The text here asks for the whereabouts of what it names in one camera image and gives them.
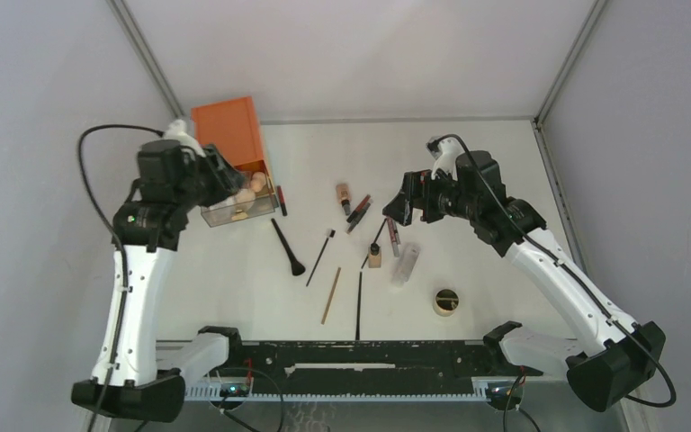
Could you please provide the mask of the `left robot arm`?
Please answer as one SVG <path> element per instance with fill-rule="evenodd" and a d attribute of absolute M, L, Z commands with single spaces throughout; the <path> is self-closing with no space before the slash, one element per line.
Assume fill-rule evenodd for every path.
<path fill-rule="evenodd" d="M 195 207 L 220 203 L 244 177 L 214 145 L 197 153 L 176 139 L 144 144 L 139 178 L 108 227 L 114 245 L 113 292 L 100 354 L 90 378 L 74 383 L 71 400 L 113 419 L 170 423 L 186 391 L 213 369 L 238 373 L 246 353 L 233 328 L 204 327 L 157 360 L 157 314 L 180 234 Z"/>

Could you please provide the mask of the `orange yellow blue drawer box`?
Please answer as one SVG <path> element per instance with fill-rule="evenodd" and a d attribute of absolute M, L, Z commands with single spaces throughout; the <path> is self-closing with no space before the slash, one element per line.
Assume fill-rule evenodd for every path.
<path fill-rule="evenodd" d="M 201 216 L 208 226 L 217 228 L 275 212 L 279 202 L 253 98 L 244 96 L 194 107 L 191 119 L 200 144 L 214 144 L 220 154 L 244 174 L 243 188 L 250 189 L 255 172 L 266 174 L 266 187 L 256 194 L 255 205 L 249 211 L 233 213 L 227 207 L 229 198 L 203 207 Z"/>

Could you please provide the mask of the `square foundation bottle black cap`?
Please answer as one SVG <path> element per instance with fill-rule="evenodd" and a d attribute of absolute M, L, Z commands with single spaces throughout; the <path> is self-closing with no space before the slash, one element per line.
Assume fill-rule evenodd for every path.
<path fill-rule="evenodd" d="M 367 265 L 369 268 L 381 268 L 381 246 L 377 242 L 373 242 L 369 246 Z"/>

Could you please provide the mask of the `gold lid cream jar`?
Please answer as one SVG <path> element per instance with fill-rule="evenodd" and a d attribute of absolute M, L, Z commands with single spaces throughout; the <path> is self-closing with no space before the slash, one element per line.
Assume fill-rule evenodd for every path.
<path fill-rule="evenodd" d="M 434 295 L 434 312 L 440 317 L 451 317 L 459 306 L 460 298 L 456 291 L 448 288 L 438 290 Z"/>

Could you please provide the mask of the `beige foundation tube black cap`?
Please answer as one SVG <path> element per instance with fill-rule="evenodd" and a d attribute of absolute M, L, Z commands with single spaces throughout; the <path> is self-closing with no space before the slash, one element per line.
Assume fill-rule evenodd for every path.
<path fill-rule="evenodd" d="M 336 186 L 337 199 L 345 216 L 349 216 L 351 210 L 351 194 L 348 184 L 340 183 Z"/>

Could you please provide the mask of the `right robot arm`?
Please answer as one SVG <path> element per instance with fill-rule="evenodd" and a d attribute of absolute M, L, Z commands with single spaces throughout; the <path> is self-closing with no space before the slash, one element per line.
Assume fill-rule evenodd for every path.
<path fill-rule="evenodd" d="M 590 409 L 603 412 L 653 377 L 666 337 L 653 321 L 641 324 L 610 301 L 578 268 L 526 201 L 507 194 L 488 151 L 454 157 L 455 172 L 407 172 L 384 216 L 407 227 L 412 213 L 425 223 L 468 221 L 483 243 L 528 277 L 567 323 L 570 338 L 536 333 L 508 321 L 484 338 L 484 362 L 494 374 L 514 367 L 561 378 Z"/>

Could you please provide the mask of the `clear plastic tube blue label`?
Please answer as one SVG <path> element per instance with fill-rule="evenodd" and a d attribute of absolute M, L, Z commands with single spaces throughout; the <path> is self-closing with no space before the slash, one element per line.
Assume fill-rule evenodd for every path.
<path fill-rule="evenodd" d="M 416 267 L 421 247 L 416 243 L 408 243 L 400 252 L 390 283 L 395 287 L 403 287 L 411 278 Z"/>

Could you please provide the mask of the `small beige makeup sponge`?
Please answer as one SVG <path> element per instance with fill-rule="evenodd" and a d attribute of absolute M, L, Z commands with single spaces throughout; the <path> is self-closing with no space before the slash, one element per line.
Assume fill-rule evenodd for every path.
<path fill-rule="evenodd" d="M 252 174 L 249 185 L 254 193 L 261 193 L 266 187 L 266 174 L 264 172 L 255 172 Z"/>

